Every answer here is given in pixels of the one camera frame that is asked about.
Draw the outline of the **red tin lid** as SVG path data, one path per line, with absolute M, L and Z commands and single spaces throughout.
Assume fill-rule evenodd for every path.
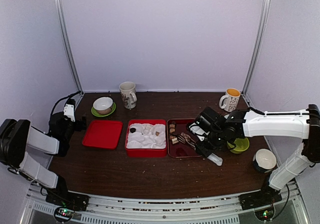
M 86 130 L 82 144 L 86 147 L 114 150 L 122 133 L 121 121 L 94 120 Z

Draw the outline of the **metal serving tongs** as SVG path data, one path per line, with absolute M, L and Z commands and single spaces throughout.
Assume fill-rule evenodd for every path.
M 191 146 L 197 154 L 205 157 L 217 166 L 221 166 L 223 164 L 223 159 L 221 157 L 214 154 L 212 150 L 207 149 L 202 142 L 196 142 L 189 135 L 180 133 L 177 135 L 177 140 L 185 145 Z

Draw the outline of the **red chocolate tray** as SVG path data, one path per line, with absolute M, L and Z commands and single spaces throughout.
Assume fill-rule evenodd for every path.
M 187 129 L 187 124 L 190 124 L 193 122 L 194 122 L 194 119 L 190 119 L 190 118 L 167 120 L 167 123 L 166 123 L 167 152 L 170 157 L 179 158 L 179 159 L 200 157 L 200 155 L 198 155 L 191 146 L 185 145 L 181 142 L 178 142 L 176 144 L 172 143 L 172 139 L 177 137 L 177 135 L 180 133 L 186 133 L 197 142 L 199 140 L 198 137 L 192 134 L 191 132 L 189 132 Z M 170 124 L 175 125 L 174 133 L 170 133 L 170 129 L 171 129 Z

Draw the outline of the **red tin box base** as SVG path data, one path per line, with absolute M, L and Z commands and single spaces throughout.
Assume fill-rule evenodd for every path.
M 165 125 L 165 134 L 166 134 L 166 121 L 164 119 L 136 119 L 130 120 L 128 123 L 128 128 L 126 131 L 126 140 L 125 140 L 125 150 L 129 157 L 134 158 L 160 158 L 167 155 L 167 134 L 166 134 L 166 147 L 164 149 L 128 149 L 126 147 L 128 134 L 129 134 L 129 126 L 133 123 L 148 123 L 148 124 L 164 124 Z

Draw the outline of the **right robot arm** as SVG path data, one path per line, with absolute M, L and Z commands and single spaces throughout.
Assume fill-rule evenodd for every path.
M 232 143 L 237 138 L 266 137 L 270 141 L 294 141 L 286 144 L 292 153 L 273 170 L 265 187 L 258 191 L 259 204 L 268 204 L 289 181 L 320 161 L 320 110 L 315 104 L 297 111 L 269 112 L 252 107 L 234 110 L 228 117 L 206 107 L 188 129 L 200 138 L 204 149 Z

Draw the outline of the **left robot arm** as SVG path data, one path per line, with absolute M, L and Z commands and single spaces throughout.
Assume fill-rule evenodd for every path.
M 9 171 L 39 183 L 61 206 L 67 206 L 72 202 L 72 195 L 66 181 L 37 161 L 30 150 L 65 157 L 74 132 L 86 129 L 86 116 L 74 120 L 62 112 L 50 117 L 48 133 L 32 126 L 29 120 L 5 119 L 0 125 L 0 162 L 8 166 Z

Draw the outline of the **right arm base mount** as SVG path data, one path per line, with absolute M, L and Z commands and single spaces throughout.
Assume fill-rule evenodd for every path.
M 280 194 L 268 194 L 261 191 L 242 194 L 239 196 L 239 202 L 242 210 L 256 209 L 263 206 L 269 206 L 273 203 L 280 202 Z

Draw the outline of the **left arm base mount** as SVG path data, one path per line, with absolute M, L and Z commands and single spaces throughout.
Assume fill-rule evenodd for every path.
M 68 193 L 66 198 L 58 197 L 55 194 L 47 194 L 45 201 L 59 207 L 73 211 L 86 211 L 90 197 L 87 195 Z

